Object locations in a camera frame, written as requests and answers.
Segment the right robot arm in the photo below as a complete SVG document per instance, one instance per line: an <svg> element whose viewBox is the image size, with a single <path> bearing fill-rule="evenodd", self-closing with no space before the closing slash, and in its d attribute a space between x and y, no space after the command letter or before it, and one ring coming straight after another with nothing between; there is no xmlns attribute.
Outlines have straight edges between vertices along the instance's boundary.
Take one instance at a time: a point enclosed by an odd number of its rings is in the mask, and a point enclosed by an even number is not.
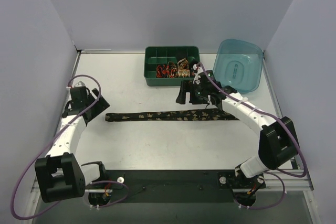
<svg viewBox="0 0 336 224"><path fill-rule="evenodd" d="M219 91L201 74L196 81L182 81L176 103L185 104L190 94L191 104L211 104L239 119L259 137L258 153L235 167L238 178L253 178L268 170L275 170L298 154L293 122L288 117L272 118L248 102L237 90L225 86Z"/></svg>

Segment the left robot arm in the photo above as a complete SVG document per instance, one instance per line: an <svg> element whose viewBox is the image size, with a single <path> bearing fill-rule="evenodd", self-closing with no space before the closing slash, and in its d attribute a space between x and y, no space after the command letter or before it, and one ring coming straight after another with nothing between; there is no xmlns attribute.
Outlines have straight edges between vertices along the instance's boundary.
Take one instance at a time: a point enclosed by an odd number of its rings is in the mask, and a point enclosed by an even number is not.
<svg viewBox="0 0 336 224"><path fill-rule="evenodd" d="M61 115L59 135L45 157L35 161L35 172L43 202L82 197L91 182L106 180L101 161L78 164L75 152L89 122L109 107L98 89L70 89L70 100Z"/></svg>

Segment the black gold floral tie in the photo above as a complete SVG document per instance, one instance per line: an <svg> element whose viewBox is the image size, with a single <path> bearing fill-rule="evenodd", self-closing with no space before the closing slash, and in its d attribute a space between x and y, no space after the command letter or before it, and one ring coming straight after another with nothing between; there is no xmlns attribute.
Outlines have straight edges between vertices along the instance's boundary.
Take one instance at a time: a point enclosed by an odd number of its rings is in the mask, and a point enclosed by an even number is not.
<svg viewBox="0 0 336 224"><path fill-rule="evenodd" d="M140 121L236 121L233 115L219 109L192 109L140 113L107 113L107 122Z"/></svg>

